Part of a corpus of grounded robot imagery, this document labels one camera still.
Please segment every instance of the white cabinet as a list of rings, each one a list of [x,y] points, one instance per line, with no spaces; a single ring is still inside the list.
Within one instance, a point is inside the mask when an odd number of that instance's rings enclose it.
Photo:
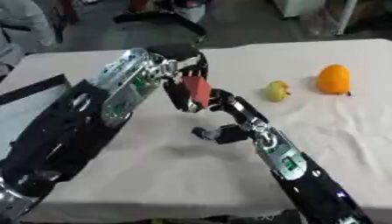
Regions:
[[[308,11],[315,11],[324,5],[325,0],[274,0],[284,18],[293,18]]]

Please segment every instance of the white tablecloth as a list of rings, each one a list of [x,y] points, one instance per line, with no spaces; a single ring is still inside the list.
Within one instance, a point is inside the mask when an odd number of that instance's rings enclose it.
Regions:
[[[215,88],[253,103],[372,217],[390,220],[391,42],[247,45],[204,52]],[[62,73],[76,83],[98,74],[121,53],[32,55],[0,84],[0,93]],[[321,69],[336,63],[352,73],[352,97],[324,95],[312,85]],[[290,84],[292,96],[281,103],[265,101],[261,89],[279,80]],[[230,122],[221,113],[178,112],[160,89],[98,158],[71,182],[59,184],[25,219],[115,222],[292,207],[250,141],[219,146],[190,132]]]

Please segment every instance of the red block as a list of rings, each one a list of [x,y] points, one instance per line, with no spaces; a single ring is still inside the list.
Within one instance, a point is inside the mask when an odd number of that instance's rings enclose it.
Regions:
[[[206,79],[200,76],[184,76],[182,77],[182,81],[191,94],[192,100],[194,102],[200,102],[203,108],[207,108],[211,86]]]

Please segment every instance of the floor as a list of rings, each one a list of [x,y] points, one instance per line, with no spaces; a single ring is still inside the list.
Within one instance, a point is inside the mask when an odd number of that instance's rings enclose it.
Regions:
[[[114,24],[112,17],[121,13],[127,2],[101,0],[80,9],[81,21],[67,28],[65,42],[56,51],[127,49],[194,41],[193,34],[173,24]],[[297,19],[283,20],[268,0],[215,0],[200,23],[207,30],[201,48],[313,40],[304,35]],[[372,37],[365,34],[354,38]]]

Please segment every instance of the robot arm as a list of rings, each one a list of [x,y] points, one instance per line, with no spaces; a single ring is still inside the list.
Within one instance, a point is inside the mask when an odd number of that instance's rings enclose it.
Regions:
[[[183,76],[207,77],[207,61],[193,47],[135,48],[46,108],[1,161],[0,223],[29,212],[59,182],[73,179],[161,84],[176,108],[202,109]]]
[[[213,131],[196,128],[193,133],[218,144],[251,138],[256,153],[268,165],[273,177],[308,222],[372,223],[323,168],[300,151],[282,131],[270,126],[269,121],[243,98],[215,89],[210,102],[212,111],[229,113],[236,124]]]

